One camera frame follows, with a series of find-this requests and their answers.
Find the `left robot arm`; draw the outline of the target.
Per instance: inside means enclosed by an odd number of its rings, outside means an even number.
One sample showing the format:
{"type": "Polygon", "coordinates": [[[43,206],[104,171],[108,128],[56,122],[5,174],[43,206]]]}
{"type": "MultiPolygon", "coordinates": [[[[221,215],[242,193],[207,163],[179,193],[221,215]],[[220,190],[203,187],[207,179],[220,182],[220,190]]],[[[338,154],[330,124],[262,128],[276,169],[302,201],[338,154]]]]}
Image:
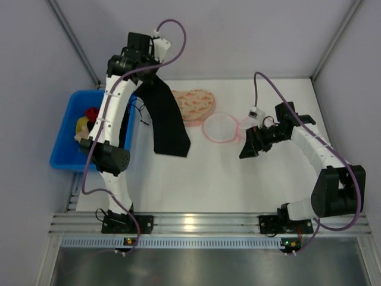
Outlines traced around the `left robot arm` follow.
{"type": "Polygon", "coordinates": [[[122,128],[127,126],[127,106],[134,91],[155,76],[170,47],[158,30],[151,36],[130,32],[121,53],[107,62],[98,117],[88,137],[81,139],[80,147],[88,156],[85,166],[93,163],[104,180],[105,187],[100,190],[108,194],[109,215],[126,217],[133,205],[126,181],[130,153],[121,138],[125,134],[122,128]]]}

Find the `black bra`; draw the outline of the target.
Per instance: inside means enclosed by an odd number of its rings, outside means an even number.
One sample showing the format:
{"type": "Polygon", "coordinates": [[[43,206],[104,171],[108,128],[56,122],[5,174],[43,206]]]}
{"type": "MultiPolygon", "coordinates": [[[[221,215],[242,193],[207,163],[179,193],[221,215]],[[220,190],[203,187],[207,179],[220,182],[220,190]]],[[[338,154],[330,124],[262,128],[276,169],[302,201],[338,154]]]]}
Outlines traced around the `black bra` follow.
{"type": "Polygon", "coordinates": [[[182,115],[170,87],[158,76],[137,88],[152,120],[155,154],[186,157],[191,147],[182,115]]]}

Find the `white mesh laundry bag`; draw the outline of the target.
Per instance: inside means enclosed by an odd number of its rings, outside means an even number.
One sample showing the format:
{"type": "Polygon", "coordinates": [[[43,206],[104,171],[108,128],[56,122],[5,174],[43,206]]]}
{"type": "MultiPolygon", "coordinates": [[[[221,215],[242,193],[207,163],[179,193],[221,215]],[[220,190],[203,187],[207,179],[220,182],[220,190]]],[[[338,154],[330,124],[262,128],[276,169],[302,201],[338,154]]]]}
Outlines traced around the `white mesh laundry bag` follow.
{"type": "Polygon", "coordinates": [[[238,121],[229,114],[215,113],[204,121],[202,131],[214,143],[239,142],[246,138],[245,131],[255,124],[256,121],[250,117],[238,121]]]}

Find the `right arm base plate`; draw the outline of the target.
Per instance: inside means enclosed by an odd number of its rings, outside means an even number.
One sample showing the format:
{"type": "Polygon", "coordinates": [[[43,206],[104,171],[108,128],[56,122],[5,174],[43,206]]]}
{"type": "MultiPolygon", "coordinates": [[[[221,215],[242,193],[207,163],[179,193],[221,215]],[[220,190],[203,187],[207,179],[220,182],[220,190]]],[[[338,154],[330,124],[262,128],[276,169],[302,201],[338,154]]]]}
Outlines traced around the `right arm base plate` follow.
{"type": "Polygon", "coordinates": [[[260,233],[263,235],[279,234],[312,234],[314,232],[311,220],[284,222],[277,215],[258,216],[260,233]]]}

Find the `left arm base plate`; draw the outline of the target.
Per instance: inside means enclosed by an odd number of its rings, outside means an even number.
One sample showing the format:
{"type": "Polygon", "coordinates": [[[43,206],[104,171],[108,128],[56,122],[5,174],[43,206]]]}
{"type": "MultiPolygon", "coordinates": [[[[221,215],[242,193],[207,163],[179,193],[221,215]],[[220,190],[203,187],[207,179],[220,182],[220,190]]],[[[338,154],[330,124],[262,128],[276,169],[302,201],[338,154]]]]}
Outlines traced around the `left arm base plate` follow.
{"type": "MultiPolygon", "coordinates": [[[[141,234],[151,234],[154,227],[154,216],[134,215],[141,234]]],[[[102,229],[103,234],[137,234],[138,227],[128,214],[117,214],[108,210],[104,214],[102,229]]]]}

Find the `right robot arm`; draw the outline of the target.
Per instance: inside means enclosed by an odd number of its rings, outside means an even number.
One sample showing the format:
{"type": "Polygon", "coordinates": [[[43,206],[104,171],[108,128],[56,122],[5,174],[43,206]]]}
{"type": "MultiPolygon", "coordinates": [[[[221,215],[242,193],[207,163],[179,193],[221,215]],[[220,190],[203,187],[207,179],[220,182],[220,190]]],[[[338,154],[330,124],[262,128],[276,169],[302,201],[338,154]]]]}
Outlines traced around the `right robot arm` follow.
{"type": "Polygon", "coordinates": [[[239,157],[257,157],[270,151],[275,143],[292,141],[317,174],[311,195],[282,204],[277,209],[279,219],[289,222],[361,212],[366,182],[364,168],[341,160],[320,134],[314,119],[296,113],[292,102],[277,105],[275,111],[277,123],[266,126],[265,112],[256,107],[250,110],[249,116],[257,125],[245,131],[246,140],[239,157]]]}

